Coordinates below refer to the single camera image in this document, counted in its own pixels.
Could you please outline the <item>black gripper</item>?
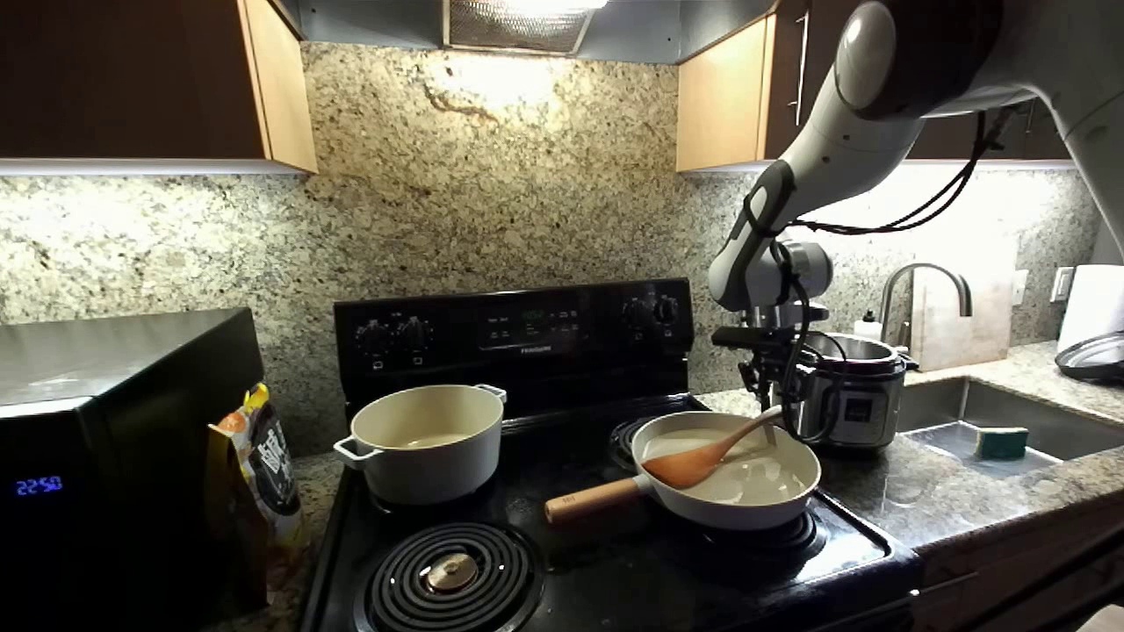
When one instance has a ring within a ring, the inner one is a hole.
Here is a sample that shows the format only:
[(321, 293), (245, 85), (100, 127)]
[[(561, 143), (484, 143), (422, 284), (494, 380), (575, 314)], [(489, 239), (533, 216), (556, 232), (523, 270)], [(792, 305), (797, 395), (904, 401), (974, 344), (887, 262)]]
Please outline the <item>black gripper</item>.
[(751, 309), (712, 329), (712, 344), (743, 350), (737, 373), (760, 406), (793, 406), (807, 394), (815, 357), (807, 336), (825, 318), (822, 305)]

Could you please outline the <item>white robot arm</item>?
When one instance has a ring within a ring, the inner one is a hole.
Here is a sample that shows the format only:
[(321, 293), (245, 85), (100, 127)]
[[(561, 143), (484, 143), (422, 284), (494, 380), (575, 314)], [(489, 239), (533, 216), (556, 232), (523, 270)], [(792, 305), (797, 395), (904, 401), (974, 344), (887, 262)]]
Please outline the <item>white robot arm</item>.
[(1114, 239), (1124, 234), (1124, 0), (861, 0), (843, 23), (807, 124), (743, 200), (710, 260), (717, 305), (750, 326), (717, 335), (750, 350), (745, 386), (793, 401), (807, 302), (797, 247), (807, 209), (878, 185), (926, 120), (1039, 99)]

